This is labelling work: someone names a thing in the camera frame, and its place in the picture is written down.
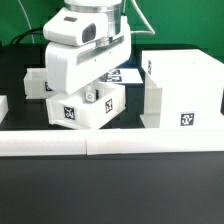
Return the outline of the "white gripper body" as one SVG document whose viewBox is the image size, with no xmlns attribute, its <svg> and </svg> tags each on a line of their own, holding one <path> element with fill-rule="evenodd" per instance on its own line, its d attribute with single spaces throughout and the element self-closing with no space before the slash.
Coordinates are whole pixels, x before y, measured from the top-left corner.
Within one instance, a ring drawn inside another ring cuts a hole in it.
<svg viewBox="0 0 224 224">
<path fill-rule="evenodd" d="M 107 46 L 95 43 L 83 47 L 50 42 L 45 51 L 48 86 L 72 94 L 126 62 L 131 54 L 131 33 L 126 16 L 121 17 L 121 32 Z"/>
</svg>

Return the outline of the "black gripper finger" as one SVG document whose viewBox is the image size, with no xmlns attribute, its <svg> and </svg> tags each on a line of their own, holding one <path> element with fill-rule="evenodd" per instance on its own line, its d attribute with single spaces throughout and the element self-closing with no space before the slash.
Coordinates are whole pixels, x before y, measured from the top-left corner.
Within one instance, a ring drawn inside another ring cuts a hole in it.
<svg viewBox="0 0 224 224">
<path fill-rule="evenodd" d="M 95 102 L 96 99 L 97 99 L 97 91 L 95 89 L 87 89 L 85 91 L 85 99 L 88 101 L 88 102 Z"/>
</svg>

